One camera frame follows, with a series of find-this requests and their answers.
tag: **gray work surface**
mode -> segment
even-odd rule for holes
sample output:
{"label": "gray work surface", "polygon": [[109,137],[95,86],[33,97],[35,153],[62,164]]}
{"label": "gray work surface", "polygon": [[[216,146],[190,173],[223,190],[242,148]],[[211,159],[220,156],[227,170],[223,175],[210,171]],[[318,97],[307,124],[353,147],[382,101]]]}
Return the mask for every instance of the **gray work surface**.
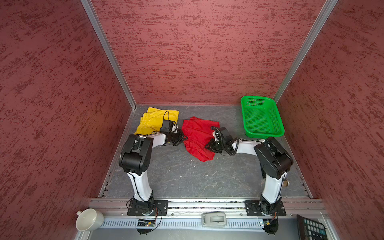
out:
{"label": "gray work surface", "polygon": [[276,235],[265,232],[241,231],[204,231],[190,229],[155,229],[147,236],[139,234],[136,229],[99,228],[92,231],[90,240],[298,240],[299,233],[296,219],[279,219],[279,229]]}
{"label": "gray work surface", "polygon": [[[148,105],[136,109],[130,133],[136,131],[140,117]],[[190,105],[151,105],[162,110],[178,110],[177,124],[190,117],[220,122],[232,137],[251,139],[245,135],[240,106],[190,106]],[[187,152],[184,144],[178,146],[157,146],[152,150],[151,163],[147,170],[149,185],[155,198],[182,197],[259,197],[264,188],[260,163],[256,156],[236,154],[222,156],[216,154],[212,161],[201,162]],[[297,163],[291,167],[287,179],[290,185],[283,188],[283,197],[307,197]],[[106,198],[131,198],[134,194],[128,175],[116,167]]]}

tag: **gray device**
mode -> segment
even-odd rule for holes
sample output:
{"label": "gray device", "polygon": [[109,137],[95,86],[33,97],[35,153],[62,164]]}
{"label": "gray device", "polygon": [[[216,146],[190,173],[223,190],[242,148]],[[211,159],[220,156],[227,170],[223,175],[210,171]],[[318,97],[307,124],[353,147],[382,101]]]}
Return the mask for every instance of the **gray device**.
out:
{"label": "gray device", "polygon": [[203,227],[224,227],[227,225],[227,217],[223,212],[210,212],[201,215]]}

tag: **calculator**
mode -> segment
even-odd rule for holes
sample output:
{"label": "calculator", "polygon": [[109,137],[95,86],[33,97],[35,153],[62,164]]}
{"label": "calculator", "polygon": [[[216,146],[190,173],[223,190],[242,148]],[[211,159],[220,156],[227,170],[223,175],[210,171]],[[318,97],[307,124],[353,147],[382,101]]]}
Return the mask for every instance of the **calculator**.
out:
{"label": "calculator", "polygon": [[327,234],[322,223],[297,215],[300,240],[326,240]]}

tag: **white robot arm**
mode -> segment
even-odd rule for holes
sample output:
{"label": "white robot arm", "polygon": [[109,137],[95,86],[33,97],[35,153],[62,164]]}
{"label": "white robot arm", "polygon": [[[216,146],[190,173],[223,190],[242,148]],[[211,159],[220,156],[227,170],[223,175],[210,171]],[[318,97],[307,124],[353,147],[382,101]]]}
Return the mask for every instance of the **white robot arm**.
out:
{"label": "white robot arm", "polygon": [[163,120],[160,132],[154,134],[129,135],[121,151],[119,166],[123,168],[132,182],[135,206],[144,215],[153,211],[153,191],[149,186],[147,169],[151,160],[152,148],[171,142],[174,146],[188,139],[181,129],[177,129],[175,122]]}
{"label": "white robot arm", "polygon": [[233,156],[236,153],[246,153],[259,158],[263,178],[265,178],[264,191],[260,196],[259,211],[264,215],[276,212],[281,202],[281,187],[293,164],[292,158],[280,143],[273,137],[260,140],[242,140],[228,133],[225,127],[220,129],[212,127],[213,139],[205,146],[212,152],[226,151]]}

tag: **white teacup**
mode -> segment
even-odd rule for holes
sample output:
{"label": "white teacup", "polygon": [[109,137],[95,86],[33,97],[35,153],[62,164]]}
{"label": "white teacup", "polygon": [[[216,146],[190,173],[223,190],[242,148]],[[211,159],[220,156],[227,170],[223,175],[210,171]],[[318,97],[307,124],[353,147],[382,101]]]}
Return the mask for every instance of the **white teacup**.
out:
{"label": "white teacup", "polygon": [[76,228],[79,231],[93,231],[99,228],[104,222],[104,216],[101,212],[94,209],[77,211]]}

